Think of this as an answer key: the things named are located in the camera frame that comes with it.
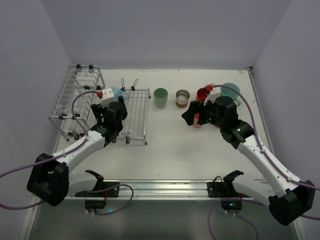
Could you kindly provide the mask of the pale green mug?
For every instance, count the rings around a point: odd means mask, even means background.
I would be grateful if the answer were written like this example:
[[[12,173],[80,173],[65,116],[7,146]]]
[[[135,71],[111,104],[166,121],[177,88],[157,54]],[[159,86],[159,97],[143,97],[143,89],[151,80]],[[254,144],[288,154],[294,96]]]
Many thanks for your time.
[[[232,98],[236,106],[239,107],[241,105],[241,101],[239,100],[239,95],[236,92],[240,93],[240,88],[231,82],[224,83],[223,85],[224,87],[220,88],[220,95]]]

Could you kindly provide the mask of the light blue mug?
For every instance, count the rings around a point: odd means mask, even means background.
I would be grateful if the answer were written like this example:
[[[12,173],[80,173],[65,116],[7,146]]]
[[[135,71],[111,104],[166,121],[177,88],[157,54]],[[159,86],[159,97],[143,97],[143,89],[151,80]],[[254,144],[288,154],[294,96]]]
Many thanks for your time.
[[[112,86],[111,87],[112,89],[112,92],[114,94],[114,97],[115,97],[115,101],[118,102],[119,101],[119,97],[123,97],[123,100],[124,101],[127,101],[130,99],[130,94],[128,92],[125,92],[115,86]]]

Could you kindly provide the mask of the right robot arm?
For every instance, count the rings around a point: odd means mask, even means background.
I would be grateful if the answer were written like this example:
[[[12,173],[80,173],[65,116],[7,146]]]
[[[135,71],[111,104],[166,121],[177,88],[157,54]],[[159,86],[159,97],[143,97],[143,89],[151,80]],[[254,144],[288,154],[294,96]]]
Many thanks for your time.
[[[318,190],[310,180],[302,181],[290,172],[261,142],[256,130],[240,120],[237,106],[228,96],[215,101],[192,101],[181,116],[191,126],[195,115],[198,124],[211,124],[222,138],[243,154],[268,181],[266,186],[234,171],[224,178],[237,193],[249,196],[268,207],[271,215],[287,226],[312,208]]]

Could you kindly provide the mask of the light green tumbler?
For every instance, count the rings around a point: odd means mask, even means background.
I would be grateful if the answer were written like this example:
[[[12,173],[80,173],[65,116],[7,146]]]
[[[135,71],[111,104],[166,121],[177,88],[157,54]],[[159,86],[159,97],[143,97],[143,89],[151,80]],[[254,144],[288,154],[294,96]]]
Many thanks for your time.
[[[168,100],[168,91],[165,88],[157,88],[153,92],[153,98],[155,106],[159,109],[163,109]]]

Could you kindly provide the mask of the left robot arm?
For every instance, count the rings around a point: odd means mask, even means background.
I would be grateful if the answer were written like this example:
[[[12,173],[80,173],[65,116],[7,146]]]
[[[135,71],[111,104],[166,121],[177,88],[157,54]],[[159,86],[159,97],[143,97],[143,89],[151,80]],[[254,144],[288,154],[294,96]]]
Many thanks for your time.
[[[42,153],[35,161],[26,188],[49,205],[59,205],[65,197],[80,192],[101,193],[103,177],[95,171],[70,177],[70,173],[93,153],[114,142],[123,130],[127,117],[123,102],[116,101],[103,107],[93,104],[91,109],[97,123],[69,147],[52,155]]]

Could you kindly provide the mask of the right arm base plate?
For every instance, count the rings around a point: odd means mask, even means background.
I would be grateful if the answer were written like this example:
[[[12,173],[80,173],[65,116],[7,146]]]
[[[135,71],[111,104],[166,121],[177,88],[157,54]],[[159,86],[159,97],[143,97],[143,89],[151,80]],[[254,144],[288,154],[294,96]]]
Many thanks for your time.
[[[206,187],[209,198],[238,198],[240,195],[229,182],[207,182]]]

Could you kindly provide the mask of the red mug black handle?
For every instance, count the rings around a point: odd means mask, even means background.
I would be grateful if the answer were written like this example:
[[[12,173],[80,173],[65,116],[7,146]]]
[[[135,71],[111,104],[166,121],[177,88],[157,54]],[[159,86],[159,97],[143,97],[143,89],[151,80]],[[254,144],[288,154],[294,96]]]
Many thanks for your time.
[[[197,102],[205,101],[206,98],[207,98],[207,96],[208,96],[208,95],[207,95],[205,89],[204,89],[204,88],[200,88],[200,89],[197,91],[197,93],[196,93],[196,98],[195,98],[195,100],[196,100]]]

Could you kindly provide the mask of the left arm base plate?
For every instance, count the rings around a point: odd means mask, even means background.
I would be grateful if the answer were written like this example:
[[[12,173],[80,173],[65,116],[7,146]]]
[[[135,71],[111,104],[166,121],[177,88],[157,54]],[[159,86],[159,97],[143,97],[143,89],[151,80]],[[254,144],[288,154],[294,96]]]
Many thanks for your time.
[[[81,191],[75,194],[75,197],[83,197],[83,198],[117,198],[119,195],[119,187],[120,182],[117,181],[101,181],[96,184],[96,186],[90,191]],[[110,190],[105,192],[96,192],[110,188]]]

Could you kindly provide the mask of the pink cup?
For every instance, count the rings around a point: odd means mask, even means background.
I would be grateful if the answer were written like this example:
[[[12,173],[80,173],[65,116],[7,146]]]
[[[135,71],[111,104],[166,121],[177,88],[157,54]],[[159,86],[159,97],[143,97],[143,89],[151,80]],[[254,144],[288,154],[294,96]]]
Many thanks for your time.
[[[194,119],[193,119],[193,127],[194,128],[200,128],[201,127],[201,125],[199,124],[199,114],[198,113],[196,113],[195,115],[194,115]]]

